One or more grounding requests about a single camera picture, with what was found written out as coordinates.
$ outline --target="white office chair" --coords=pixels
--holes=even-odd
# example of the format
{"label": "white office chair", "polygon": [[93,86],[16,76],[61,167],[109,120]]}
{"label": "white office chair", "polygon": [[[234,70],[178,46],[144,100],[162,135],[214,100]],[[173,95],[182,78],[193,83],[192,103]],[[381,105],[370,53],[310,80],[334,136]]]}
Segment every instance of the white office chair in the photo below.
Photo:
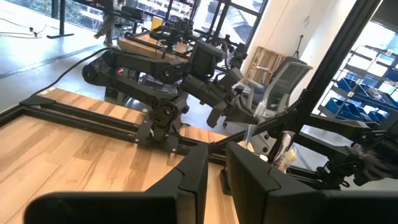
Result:
{"label": "white office chair", "polygon": [[[264,111],[257,116],[261,121],[283,112],[289,105],[290,94],[311,69],[311,66],[303,62],[290,61],[283,63],[280,69],[278,68],[269,86],[264,87],[259,83],[249,82],[251,93],[249,94],[247,105],[250,105],[250,108],[254,111],[261,100],[266,102]],[[255,93],[255,88],[265,90],[264,94],[259,97],[259,94]],[[260,153],[263,147],[270,148],[271,146],[268,142],[267,132],[253,136],[251,144],[256,153]]]}

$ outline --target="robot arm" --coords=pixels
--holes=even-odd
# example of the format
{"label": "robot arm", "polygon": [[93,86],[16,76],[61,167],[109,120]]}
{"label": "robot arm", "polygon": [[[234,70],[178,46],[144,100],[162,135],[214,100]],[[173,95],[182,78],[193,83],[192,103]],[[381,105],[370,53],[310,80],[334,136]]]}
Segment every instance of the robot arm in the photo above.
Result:
{"label": "robot arm", "polygon": [[[220,60],[220,54],[223,54],[222,51],[219,53],[217,48],[212,47],[208,44],[198,44],[194,52],[199,57],[191,58],[190,62],[158,60],[117,50],[109,50],[83,68],[83,78],[90,84],[108,86],[119,90],[151,106],[154,111],[161,110],[165,113],[165,109],[159,108],[168,105],[169,110],[167,111],[173,111],[173,113],[166,114],[168,120],[175,119],[181,113],[188,111],[186,101],[181,103],[178,100],[180,95],[186,92],[213,108],[207,122],[211,127],[216,125],[216,121],[220,116],[226,116],[227,121],[258,124],[258,120],[252,115],[251,111],[243,106],[240,98],[242,89],[232,89],[232,86],[242,76],[238,69],[230,70],[230,73],[218,83],[209,81],[207,75],[214,71],[213,66]],[[140,85],[135,81],[117,75],[116,70],[118,67],[150,74],[156,80],[160,80],[165,84],[172,84],[182,79],[180,87],[182,91],[179,91],[177,95],[171,95],[152,90],[148,86]]]}

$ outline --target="wooden tabletop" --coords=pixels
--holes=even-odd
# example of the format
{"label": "wooden tabletop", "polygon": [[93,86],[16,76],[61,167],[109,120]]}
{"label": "wooden tabletop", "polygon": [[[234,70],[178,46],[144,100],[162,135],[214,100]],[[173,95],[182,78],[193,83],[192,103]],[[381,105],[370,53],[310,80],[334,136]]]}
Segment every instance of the wooden tabletop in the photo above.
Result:
{"label": "wooden tabletop", "polygon": [[[137,124],[144,117],[64,90],[45,96]],[[225,137],[195,127],[184,127],[181,134],[205,142]],[[28,116],[0,128],[0,149],[0,223],[22,223],[29,202],[49,192],[144,191],[183,158]],[[221,169],[209,164],[205,223],[238,223],[233,199],[221,189]]]}
{"label": "wooden tabletop", "polygon": [[[161,45],[160,41],[158,42],[155,39],[152,39],[151,37],[149,37],[149,34],[142,34],[136,37],[137,39],[141,39],[144,40],[148,43],[151,44],[157,44],[157,45]],[[130,53],[135,53],[135,54],[141,54],[141,55],[145,55],[151,58],[162,58],[162,54],[163,52],[160,50],[156,50],[153,47],[149,47],[146,46],[144,44],[140,44],[138,42],[132,41],[132,40],[127,40],[126,38],[122,38],[118,40],[118,45],[120,47],[121,50],[125,51],[125,52],[130,52]],[[178,52],[185,52],[186,51],[186,44],[183,44],[181,42],[177,43],[177,47],[176,47],[176,51]],[[175,55],[171,55],[171,54],[166,54],[165,55],[165,59],[168,60],[186,60],[185,58],[180,58],[177,57]]]}

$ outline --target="metal shelving rack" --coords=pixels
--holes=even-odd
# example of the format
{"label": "metal shelving rack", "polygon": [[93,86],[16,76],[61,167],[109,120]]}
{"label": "metal shelving rack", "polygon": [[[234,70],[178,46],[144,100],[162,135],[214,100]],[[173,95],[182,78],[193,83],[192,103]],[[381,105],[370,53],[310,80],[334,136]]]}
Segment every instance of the metal shelving rack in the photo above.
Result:
{"label": "metal shelving rack", "polygon": [[[365,56],[365,55],[357,52],[359,47],[365,47],[365,48],[367,48],[369,50],[376,51],[377,55],[374,58]],[[378,49],[378,48],[375,48],[375,47],[370,47],[370,46],[367,46],[367,45],[366,46],[359,46],[359,47],[357,47],[355,50],[351,50],[350,51],[351,57],[347,60],[347,62],[344,65],[343,68],[340,67],[340,69],[338,71],[340,74],[337,76],[337,78],[332,80],[332,82],[333,82],[332,87],[328,90],[328,92],[326,93],[325,97],[321,99],[321,103],[320,103],[319,107],[317,108],[318,111],[319,111],[319,114],[324,114],[328,118],[346,119],[346,118],[340,116],[339,114],[340,114],[341,110],[343,109],[344,105],[347,102],[349,102],[349,100],[361,103],[361,106],[362,105],[364,105],[364,106],[366,106],[366,105],[372,106],[374,108],[377,108],[378,109],[377,111],[379,111],[379,110],[383,110],[383,111],[385,111],[385,110],[387,110],[387,111],[398,111],[398,108],[393,106],[393,105],[388,105],[387,103],[381,103],[380,101],[377,101],[375,99],[369,99],[369,98],[365,98],[365,97],[363,97],[363,96],[361,96],[359,94],[355,94],[355,90],[357,88],[360,88],[359,86],[360,86],[360,84],[363,83],[365,78],[377,81],[377,85],[374,87],[375,89],[378,89],[381,86],[381,84],[383,84],[384,82],[388,82],[390,85],[395,87],[395,89],[391,93],[395,92],[397,90],[397,88],[398,88],[398,82],[395,82],[395,81],[392,81],[390,79],[387,79],[387,78],[384,77],[384,75],[386,75],[387,73],[391,72],[391,70],[397,71],[396,66],[398,65],[398,55],[389,54],[390,52],[388,52],[387,50],[382,50],[382,49]],[[392,63],[390,65],[385,64],[385,63],[380,62],[378,60],[381,55],[386,55],[386,56],[388,56],[390,58],[393,58],[394,60],[392,61]],[[350,63],[351,59],[354,56],[358,56],[358,57],[361,57],[361,58],[366,59],[368,61],[371,61],[371,64],[369,65],[368,69],[365,70],[365,69],[358,68],[358,67],[355,67],[353,65],[350,65],[349,63]],[[377,76],[377,75],[375,75],[375,74],[373,74],[373,73],[371,73],[369,71],[371,66],[374,65],[375,63],[378,64],[378,65],[382,65],[384,67],[387,67],[387,71],[385,72],[385,74],[382,77]],[[340,78],[344,78],[344,77],[341,77],[342,75],[344,75],[343,72],[346,72],[345,75],[351,75],[351,76],[357,78],[356,83],[352,87],[351,91],[345,91],[345,90],[339,88],[338,85],[337,85],[337,81],[340,80]],[[336,94],[338,94],[338,95],[340,95],[340,96],[342,96],[344,98],[343,103],[341,105],[339,105],[336,113],[330,111],[325,106],[322,106],[322,104],[324,103],[325,100],[331,100],[331,98],[327,98],[327,96],[329,95],[330,91],[333,91]]]}

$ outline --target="black metal frame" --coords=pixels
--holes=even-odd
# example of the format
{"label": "black metal frame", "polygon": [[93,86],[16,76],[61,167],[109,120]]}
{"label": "black metal frame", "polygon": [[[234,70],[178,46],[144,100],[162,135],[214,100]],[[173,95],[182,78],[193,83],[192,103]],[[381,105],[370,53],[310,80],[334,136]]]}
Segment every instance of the black metal frame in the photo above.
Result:
{"label": "black metal frame", "polygon": [[[267,130],[273,131],[278,128],[282,130],[290,130],[295,133],[300,132],[303,125],[311,120],[309,117],[311,116],[312,109],[318,102],[323,91],[326,89],[327,84],[329,84],[333,78],[335,72],[344,60],[345,55],[348,54],[350,48],[360,35],[368,20],[370,20],[380,2],[381,0],[356,1],[353,9],[329,48],[329,51],[325,55],[325,58],[321,62],[319,69],[315,72],[307,90],[303,91],[298,102],[292,105],[285,113],[278,114],[275,118],[270,118],[262,122],[257,127],[254,135]],[[25,101],[20,102],[17,106],[1,113],[0,127],[22,115],[32,116],[138,144],[140,144],[140,142],[137,141],[135,133],[138,133],[140,128],[142,129],[146,125],[145,122],[139,126],[120,119],[110,118],[105,115],[63,105],[42,96],[31,96]],[[186,155],[190,151],[190,147],[195,146],[200,142],[194,139],[182,137],[179,133],[170,133],[170,135],[178,138],[178,147],[171,150],[170,148],[161,148],[161,150]],[[224,149],[226,143],[229,141],[240,142],[243,138],[244,131],[241,131],[218,142],[209,143],[209,161],[225,165]],[[273,153],[275,153],[279,147],[278,141],[271,149],[271,161]],[[318,146],[316,144],[311,144],[310,146],[317,149],[322,149],[324,146],[328,147],[326,145]],[[318,181],[317,176],[312,171],[291,167],[288,172],[314,188],[327,189],[328,187],[333,187]]]}
{"label": "black metal frame", "polygon": [[[210,40],[210,38],[212,38],[214,41],[216,41],[218,35],[220,34],[220,31],[221,31],[221,28],[223,26],[225,17],[226,17],[226,15],[228,13],[228,9],[232,6],[232,7],[236,8],[236,9],[239,9],[239,10],[241,10],[243,12],[246,12],[248,14],[256,16],[256,21],[254,22],[253,28],[251,29],[251,32],[249,34],[249,38],[247,39],[247,41],[245,43],[245,45],[247,47],[249,47],[249,45],[250,45],[250,43],[251,43],[251,41],[252,41],[252,39],[254,37],[254,33],[256,32],[257,27],[258,27],[258,25],[260,23],[261,17],[263,15],[264,11],[266,10],[266,6],[268,5],[268,0],[264,0],[259,12],[252,11],[252,10],[250,10],[248,8],[245,8],[245,7],[240,6],[240,5],[236,4],[236,3],[233,3],[232,0],[217,0],[217,1],[218,1],[218,4],[217,4],[216,10],[215,10],[215,15],[213,17],[213,20],[211,21],[211,24],[210,24],[210,27],[209,27],[209,31],[208,32],[203,32],[201,30],[195,30],[195,31],[199,32],[201,34],[207,34],[208,37],[207,37],[206,40]],[[214,31],[214,34],[211,34],[213,32],[213,28],[214,28],[214,25],[215,25],[215,22],[217,20],[217,16],[218,16],[218,13],[220,12],[222,4],[224,4],[224,8],[223,8],[223,10],[221,12],[220,19],[218,21],[216,30]]]}
{"label": "black metal frame", "polygon": [[57,18],[58,17],[58,1],[60,1],[60,32],[58,35],[47,35],[49,39],[56,39],[59,37],[69,37],[71,34],[65,34],[65,8],[66,8],[66,0],[52,0],[51,1],[51,17]]}

